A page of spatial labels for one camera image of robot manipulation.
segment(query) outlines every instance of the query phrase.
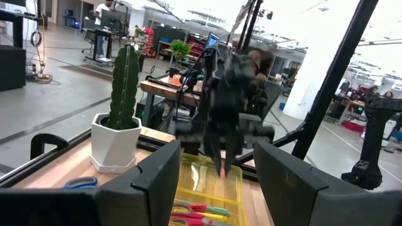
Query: yellow container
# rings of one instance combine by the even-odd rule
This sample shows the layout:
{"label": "yellow container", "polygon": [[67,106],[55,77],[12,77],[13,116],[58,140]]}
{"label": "yellow container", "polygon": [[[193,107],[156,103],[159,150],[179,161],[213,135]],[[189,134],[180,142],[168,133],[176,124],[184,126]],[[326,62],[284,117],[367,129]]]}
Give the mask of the yellow container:
{"label": "yellow container", "polygon": [[[225,208],[231,213],[230,216],[225,217],[226,218],[225,223],[228,223],[229,225],[233,226],[247,226],[244,207],[239,202],[234,202],[199,192],[189,191],[182,188],[177,188],[175,198],[176,200],[185,200],[192,203],[205,203],[211,207]],[[182,226],[183,224],[171,222],[170,225]]]}
{"label": "yellow container", "polygon": [[180,188],[242,203],[242,180],[242,171],[237,166],[232,166],[226,179],[221,179],[210,158],[182,154]]}

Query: green cactus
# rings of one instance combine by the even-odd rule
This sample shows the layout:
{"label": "green cactus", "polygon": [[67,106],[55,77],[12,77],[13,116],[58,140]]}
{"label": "green cactus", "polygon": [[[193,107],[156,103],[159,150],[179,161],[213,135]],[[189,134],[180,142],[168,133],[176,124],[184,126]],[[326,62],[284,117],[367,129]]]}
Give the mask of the green cactus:
{"label": "green cactus", "polygon": [[107,127],[115,130],[133,128],[134,105],[138,84],[138,54],[128,45],[119,50],[114,62],[112,102]]}

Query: concrete floor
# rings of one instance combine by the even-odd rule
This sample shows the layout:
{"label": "concrete floor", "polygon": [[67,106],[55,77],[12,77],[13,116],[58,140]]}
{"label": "concrete floor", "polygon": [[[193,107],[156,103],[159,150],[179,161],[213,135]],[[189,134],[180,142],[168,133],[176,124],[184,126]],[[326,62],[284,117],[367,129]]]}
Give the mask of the concrete floor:
{"label": "concrete floor", "polygon": [[[11,42],[1,38],[2,44]],[[59,68],[65,65],[92,64],[83,62],[81,49],[88,48],[89,44],[81,40],[77,30],[57,28],[51,26],[45,32],[45,73],[53,75],[54,80],[61,85],[40,85],[27,83],[23,89],[0,92],[0,176],[6,169],[17,168],[29,161],[30,141],[38,133],[52,133],[65,139],[82,132],[90,127],[96,113],[108,112],[111,85],[106,82],[85,77]],[[28,42],[27,52],[34,52]],[[140,80],[147,76],[155,60],[146,60]],[[168,64],[157,61],[154,76],[162,75]],[[136,95],[137,101],[145,98],[140,89]],[[285,136],[288,131],[294,130],[301,121],[284,115],[279,110],[280,102],[286,100],[280,97],[266,118],[266,123],[276,129],[276,139]],[[21,131],[28,131],[27,135],[19,137]],[[295,143],[283,146],[282,149],[291,152]],[[305,161],[319,169],[340,177],[342,173],[350,171],[353,164],[359,159],[362,139],[359,134],[341,128],[338,125],[323,122],[315,136],[314,142]],[[402,155],[381,152],[380,163],[383,173],[383,183],[375,191],[402,190]]]}

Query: black metal frame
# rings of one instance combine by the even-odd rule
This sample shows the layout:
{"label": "black metal frame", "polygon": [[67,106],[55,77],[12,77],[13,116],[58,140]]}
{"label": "black metal frame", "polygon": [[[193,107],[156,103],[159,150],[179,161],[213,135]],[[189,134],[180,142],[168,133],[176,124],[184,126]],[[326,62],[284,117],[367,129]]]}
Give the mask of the black metal frame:
{"label": "black metal frame", "polygon": [[[53,136],[53,140],[59,139],[58,147],[45,153],[44,144],[49,143],[49,136]],[[51,163],[61,155],[71,151],[74,147],[78,146],[83,141],[91,137],[90,129],[81,132],[75,137],[67,141],[67,146],[64,145],[63,139],[56,137],[51,134],[36,135],[31,142],[31,161],[26,164],[16,168],[12,172],[4,175],[0,178],[0,188],[10,188],[23,179],[29,177],[36,171],[40,170],[42,167]],[[137,142],[137,148],[143,149],[145,151],[155,152],[162,146],[167,144],[165,141],[160,141],[152,137],[140,135]]]}
{"label": "black metal frame", "polygon": [[[290,142],[296,141],[296,145],[293,148],[292,155],[297,158],[304,159],[308,149],[313,142],[313,139],[321,125],[323,117],[325,115],[328,106],[332,100],[333,94],[336,91],[350,59],[352,58],[357,45],[360,42],[361,36],[370,20],[372,12],[376,8],[378,0],[360,0],[356,7],[356,11],[349,23],[349,27],[344,35],[342,42],[339,45],[336,55],[329,66],[327,76],[323,81],[321,89],[318,91],[315,97],[314,103],[310,112],[307,114],[305,120],[295,129],[288,133],[285,137],[282,137],[273,144],[276,147],[284,146]],[[258,14],[258,10],[254,10],[253,17]],[[255,21],[250,22],[249,32],[246,35],[246,41],[250,40],[253,33]],[[243,177],[248,180],[258,181],[255,167],[245,165],[248,161],[254,158],[253,153],[245,154],[240,158],[237,158],[233,165],[240,166],[243,170]]]}

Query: white pot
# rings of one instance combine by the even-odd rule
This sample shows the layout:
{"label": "white pot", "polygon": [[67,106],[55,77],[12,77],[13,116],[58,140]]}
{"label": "white pot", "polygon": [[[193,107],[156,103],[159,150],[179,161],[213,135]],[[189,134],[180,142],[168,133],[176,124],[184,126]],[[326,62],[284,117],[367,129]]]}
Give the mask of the white pot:
{"label": "white pot", "polygon": [[102,126],[100,121],[108,113],[96,114],[92,121],[90,160],[101,173],[123,173],[134,166],[138,137],[141,133],[141,119],[133,117],[138,127],[117,131]]}

